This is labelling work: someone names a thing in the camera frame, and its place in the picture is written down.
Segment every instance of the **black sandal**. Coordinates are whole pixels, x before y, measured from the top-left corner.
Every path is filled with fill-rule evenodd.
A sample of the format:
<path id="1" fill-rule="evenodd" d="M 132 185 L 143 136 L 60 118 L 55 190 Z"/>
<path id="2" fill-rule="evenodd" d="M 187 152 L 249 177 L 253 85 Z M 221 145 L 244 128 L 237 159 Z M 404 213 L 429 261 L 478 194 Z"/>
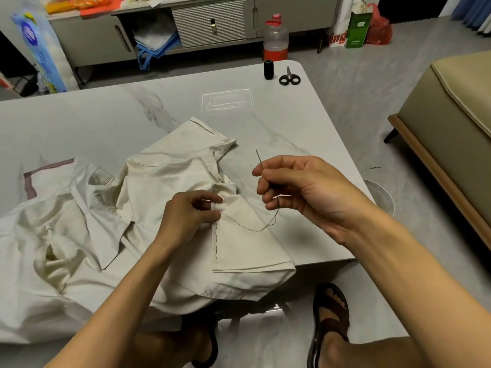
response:
<path id="1" fill-rule="evenodd" d="M 326 294 L 327 289 L 332 289 L 334 295 L 338 296 L 341 301 L 344 302 L 345 307 L 342 307 L 339 302 L 334 298 Z M 326 318 L 323 321 L 319 321 L 319 308 L 324 307 L 335 313 L 339 320 L 333 318 Z M 324 336 L 328 332 L 336 332 L 341 335 L 343 340 L 349 342 L 348 340 L 348 327 L 350 326 L 350 311 L 348 309 L 348 303 L 346 302 L 346 297 L 342 291 L 333 283 L 323 283 L 317 285 L 314 296 L 314 321 L 315 330 L 314 336 L 312 337 L 312 342 L 310 343 L 310 349 L 307 358 L 307 368 L 318 368 L 319 357 L 321 355 L 321 345 Z"/>
<path id="2" fill-rule="evenodd" d="M 191 323 L 205 324 L 210 340 L 212 340 L 212 353 L 208 360 L 200 363 L 196 360 L 191 361 L 195 368 L 210 368 L 218 357 L 218 343 L 217 336 L 215 334 L 215 328 L 217 327 L 217 318 L 214 313 L 207 312 L 206 309 L 198 310 L 192 314 L 183 315 L 182 328 Z"/>

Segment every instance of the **beige sofa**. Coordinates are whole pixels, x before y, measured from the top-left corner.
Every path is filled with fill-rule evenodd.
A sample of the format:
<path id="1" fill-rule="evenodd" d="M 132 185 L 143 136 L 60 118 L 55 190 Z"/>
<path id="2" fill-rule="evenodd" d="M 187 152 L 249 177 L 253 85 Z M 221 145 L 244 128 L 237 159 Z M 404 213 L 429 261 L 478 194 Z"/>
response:
<path id="1" fill-rule="evenodd" d="M 491 51 L 433 62 L 388 119 L 491 248 Z"/>

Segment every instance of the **plastic bottle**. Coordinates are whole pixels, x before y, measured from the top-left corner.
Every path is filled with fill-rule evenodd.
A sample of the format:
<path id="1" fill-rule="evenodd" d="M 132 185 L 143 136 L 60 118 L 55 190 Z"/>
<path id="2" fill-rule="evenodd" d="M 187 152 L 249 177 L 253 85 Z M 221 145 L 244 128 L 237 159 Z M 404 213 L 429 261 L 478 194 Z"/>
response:
<path id="1" fill-rule="evenodd" d="M 264 60 L 275 62 L 288 59 L 288 31 L 281 21 L 281 14 L 274 14 L 273 20 L 267 20 L 266 24 Z"/>

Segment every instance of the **left hand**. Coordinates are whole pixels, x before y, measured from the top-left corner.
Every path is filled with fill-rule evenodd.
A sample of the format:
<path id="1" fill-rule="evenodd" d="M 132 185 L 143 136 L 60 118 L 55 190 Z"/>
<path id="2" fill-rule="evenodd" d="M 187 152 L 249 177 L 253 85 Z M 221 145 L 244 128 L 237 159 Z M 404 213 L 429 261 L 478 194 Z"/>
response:
<path id="1" fill-rule="evenodd" d="M 162 222 L 154 242 L 174 250 L 187 244 L 202 223 L 220 219 L 218 210 L 210 210 L 212 203 L 221 203 L 223 198 L 205 190 L 178 192 L 165 204 Z"/>

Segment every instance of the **forearm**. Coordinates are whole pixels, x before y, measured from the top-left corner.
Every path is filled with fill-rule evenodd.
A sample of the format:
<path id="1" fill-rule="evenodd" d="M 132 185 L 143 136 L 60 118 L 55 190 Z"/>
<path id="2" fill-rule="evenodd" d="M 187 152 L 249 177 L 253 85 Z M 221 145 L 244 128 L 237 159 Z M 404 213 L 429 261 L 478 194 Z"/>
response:
<path id="1" fill-rule="evenodd" d="M 402 225 L 376 212 L 347 247 L 436 368 L 491 366 L 491 315 Z"/>
<path id="2" fill-rule="evenodd" d="M 169 266 L 170 251 L 150 245 L 86 325 L 47 367 L 121 365 L 153 295 Z"/>

